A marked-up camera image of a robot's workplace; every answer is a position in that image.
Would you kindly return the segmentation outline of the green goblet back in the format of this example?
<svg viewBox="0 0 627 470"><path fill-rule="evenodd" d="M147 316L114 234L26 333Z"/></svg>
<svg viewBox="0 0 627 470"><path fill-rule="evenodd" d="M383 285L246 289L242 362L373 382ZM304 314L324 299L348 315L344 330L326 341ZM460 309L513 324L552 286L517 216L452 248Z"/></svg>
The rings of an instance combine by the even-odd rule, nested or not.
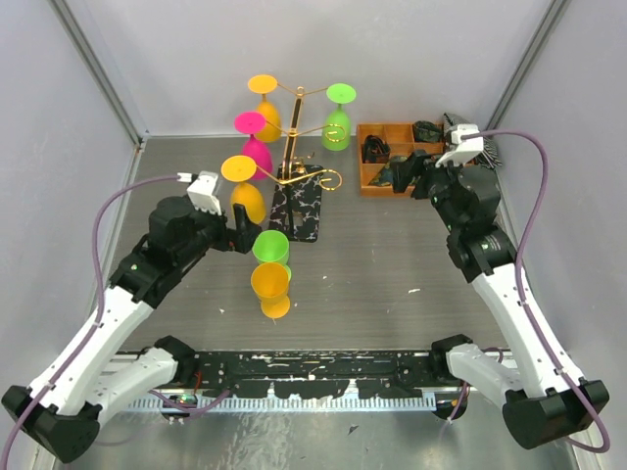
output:
<svg viewBox="0 0 627 470"><path fill-rule="evenodd" d="M288 265L290 257L290 241L285 234L277 230L265 230L256 239L253 255L259 267L255 269L259 274L254 276L259 279L278 279L280 277L278 267L265 267L266 264L280 264L285 274L283 277L290 281L292 271Z"/></svg>

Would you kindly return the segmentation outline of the green goblet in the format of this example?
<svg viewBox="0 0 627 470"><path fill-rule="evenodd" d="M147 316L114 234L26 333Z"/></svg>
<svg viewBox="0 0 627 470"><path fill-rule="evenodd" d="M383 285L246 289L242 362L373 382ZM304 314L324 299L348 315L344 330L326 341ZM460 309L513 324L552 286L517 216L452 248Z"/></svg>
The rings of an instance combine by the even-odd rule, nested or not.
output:
<svg viewBox="0 0 627 470"><path fill-rule="evenodd" d="M277 230L265 230L256 239L253 255L259 267L255 269L259 274L254 276L259 279L278 279L280 277L278 267L265 267L266 264L280 264L285 274L283 277L290 281L292 271L288 265L290 257L290 241L285 234Z"/></svg>
<svg viewBox="0 0 627 470"><path fill-rule="evenodd" d="M326 90L327 98L336 105L322 129L322 145L329 151L345 150L351 141L352 124L345 107L357 98L355 88L347 83L334 83Z"/></svg>

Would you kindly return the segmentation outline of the orange goblet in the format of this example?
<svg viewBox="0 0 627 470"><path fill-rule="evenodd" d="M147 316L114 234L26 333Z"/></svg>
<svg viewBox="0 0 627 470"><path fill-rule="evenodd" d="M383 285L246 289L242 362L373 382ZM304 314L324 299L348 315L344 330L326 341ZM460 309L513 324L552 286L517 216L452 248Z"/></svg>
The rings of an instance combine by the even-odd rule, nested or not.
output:
<svg viewBox="0 0 627 470"><path fill-rule="evenodd" d="M265 126L256 137L265 143L275 142L282 134L280 112L268 99L277 87L278 80L270 74L257 74L248 80L249 90L261 97L256 111L265 118Z"/></svg>
<svg viewBox="0 0 627 470"><path fill-rule="evenodd" d="M250 183L257 172L255 161L245 155L235 155L222 163L220 171L224 179L235 184L230 203L242 205L250 220L261 224L266 217L265 200L261 191Z"/></svg>
<svg viewBox="0 0 627 470"><path fill-rule="evenodd" d="M283 264L259 264L251 275L251 287L258 298L262 313L271 319L285 316L291 301L288 297L290 277Z"/></svg>

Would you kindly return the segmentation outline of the green goblet front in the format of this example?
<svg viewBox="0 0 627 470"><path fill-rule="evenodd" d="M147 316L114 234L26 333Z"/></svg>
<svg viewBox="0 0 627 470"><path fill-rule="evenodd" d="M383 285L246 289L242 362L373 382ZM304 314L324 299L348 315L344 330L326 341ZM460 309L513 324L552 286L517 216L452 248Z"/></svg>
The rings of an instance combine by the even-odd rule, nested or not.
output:
<svg viewBox="0 0 627 470"><path fill-rule="evenodd" d="M327 98L336 105L322 129L322 145L329 151L345 150L351 141L352 124L345 107L357 98L355 88L347 83L334 83L326 90Z"/></svg>

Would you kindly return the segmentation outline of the pink plastic goblet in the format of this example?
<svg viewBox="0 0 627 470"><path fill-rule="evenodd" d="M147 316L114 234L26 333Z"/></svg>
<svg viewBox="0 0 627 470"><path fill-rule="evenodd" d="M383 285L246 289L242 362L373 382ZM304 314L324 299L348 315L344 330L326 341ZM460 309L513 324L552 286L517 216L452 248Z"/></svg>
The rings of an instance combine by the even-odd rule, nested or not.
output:
<svg viewBox="0 0 627 470"><path fill-rule="evenodd" d="M241 113L234 120L235 129L242 134L249 135L248 141L242 148L242 154L251 157L258 167L253 176L254 180L266 179L267 175L273 172L271 152L268 146L257 137L265 124L265 117L259 112Z"/></svg>

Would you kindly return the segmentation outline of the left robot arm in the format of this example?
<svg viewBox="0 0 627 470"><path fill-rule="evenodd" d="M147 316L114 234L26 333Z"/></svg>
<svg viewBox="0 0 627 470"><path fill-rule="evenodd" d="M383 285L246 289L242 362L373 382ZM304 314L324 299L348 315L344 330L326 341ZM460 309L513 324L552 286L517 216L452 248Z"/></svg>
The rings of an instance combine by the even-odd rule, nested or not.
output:
<svg viewBox="0 0 627 470"><path fill-rule="evenodd" d="M11 386L2 405L19 428L64 463L82 456L100 429L135 399L161 385L195 379L195 351L173 336L155 342L124 370L101 373L129 335L158 307L208 250L249 253L261 234L244 206L196 208L187 196L158 202L148 231L109 279L103 300L62 354L28 386Z"/></svg>

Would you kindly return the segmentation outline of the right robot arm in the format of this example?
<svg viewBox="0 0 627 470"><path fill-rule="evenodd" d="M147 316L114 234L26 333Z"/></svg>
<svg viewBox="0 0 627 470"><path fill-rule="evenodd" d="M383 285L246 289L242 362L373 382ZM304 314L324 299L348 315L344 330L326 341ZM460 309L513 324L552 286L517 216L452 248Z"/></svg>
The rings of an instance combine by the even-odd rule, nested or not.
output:
<svg viewBox="0 0 627 470"><path fill-rule="evenodd" d="M508 368L456 335L432 344L433 380L475 387L526 449L588 429L608 403L608 390L600 380L587 380L565 353L517 270L516 249L496 222L501 193L495 174L477 165L437 166L419 151L390 167L394 192L412 185L412 197L429 201L440 215L454 265L492 312L516 363Z"/></svg>

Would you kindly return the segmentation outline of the blue yellow floral tie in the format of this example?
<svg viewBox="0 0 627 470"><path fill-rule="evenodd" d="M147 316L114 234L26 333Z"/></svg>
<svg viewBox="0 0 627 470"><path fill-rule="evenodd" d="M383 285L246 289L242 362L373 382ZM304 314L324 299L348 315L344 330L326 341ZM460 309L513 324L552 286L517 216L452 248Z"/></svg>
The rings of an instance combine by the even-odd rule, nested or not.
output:
<svg viewBox="0 0 627 470"><path fill-rule="evenodd" d="M392 169L393 164L399 164L404 162L408 157L396 155L392 156L389 161L371 178L368 182L369 186L374 187L389 187L393 185L394 171Z"/></svg>

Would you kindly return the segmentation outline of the black orange rolled tie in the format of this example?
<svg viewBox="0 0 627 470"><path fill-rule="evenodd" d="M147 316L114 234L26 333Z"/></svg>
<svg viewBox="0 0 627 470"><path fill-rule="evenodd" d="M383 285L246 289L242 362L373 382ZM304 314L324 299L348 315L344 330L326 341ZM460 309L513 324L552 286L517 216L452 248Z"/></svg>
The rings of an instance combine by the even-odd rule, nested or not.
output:
<svg viewBox="0 0 627 470"><path fill-rule="evenodd" d="M363 164L385 164L390 158L390 146L379 136L369 134L362 144Z"/></svg>

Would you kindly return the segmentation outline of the wooden compartment tray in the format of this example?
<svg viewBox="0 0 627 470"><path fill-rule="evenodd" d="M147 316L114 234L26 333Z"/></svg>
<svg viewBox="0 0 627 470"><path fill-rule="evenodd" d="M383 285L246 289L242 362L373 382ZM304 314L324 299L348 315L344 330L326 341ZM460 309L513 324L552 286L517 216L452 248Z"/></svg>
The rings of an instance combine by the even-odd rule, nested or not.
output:
<svg viewBox="0 0 627 470"><path fill-rule="evenodd" d="M360 191L364 197L401 197L400 193L394 193L392 186L374 187L368 182L386 164L363 164L362 144L369 134L381 137L391 149L392 156L409 156L414 150L423 150L427 154L440 155L445 149L444 134L441 142L419 143L415 142L412 135L412 122L383 122L383 123L360 123L357 125L357 161L360 175Z"/></svg>

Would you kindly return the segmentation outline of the dark green floral tie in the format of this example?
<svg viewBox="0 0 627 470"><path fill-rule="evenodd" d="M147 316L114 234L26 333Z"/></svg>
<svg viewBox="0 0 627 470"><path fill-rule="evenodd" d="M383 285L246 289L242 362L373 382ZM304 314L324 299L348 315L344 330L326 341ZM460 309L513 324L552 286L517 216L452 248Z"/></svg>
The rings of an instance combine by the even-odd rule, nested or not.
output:
<svg viewBox="0 0 627 470"><path fill-rule="evenodd" d="M443 129L435 122L417 120L412 124L412 135L415 142L438 143L443 139Z"/></svg>

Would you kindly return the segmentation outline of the black white striped cloth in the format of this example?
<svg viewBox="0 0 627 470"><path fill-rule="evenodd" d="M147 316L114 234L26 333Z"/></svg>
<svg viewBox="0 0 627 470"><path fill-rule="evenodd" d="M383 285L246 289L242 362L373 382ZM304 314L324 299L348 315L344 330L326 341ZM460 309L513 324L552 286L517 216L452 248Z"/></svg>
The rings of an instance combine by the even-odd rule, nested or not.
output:
<svg viewBox="0 0 627 470"><path fill-rule="evenodd" d="M444 149L446 151L451 151L453 149L453 144L451 143L450 138L451 128L460 124L469 124L469 120L454 113L443 113L442 128L445 141ZM500 160L498 147L495 141L492 138L485 137L483 151L471 160L470 163L480 165L491 170L501 166L502 162Z"/></svg>

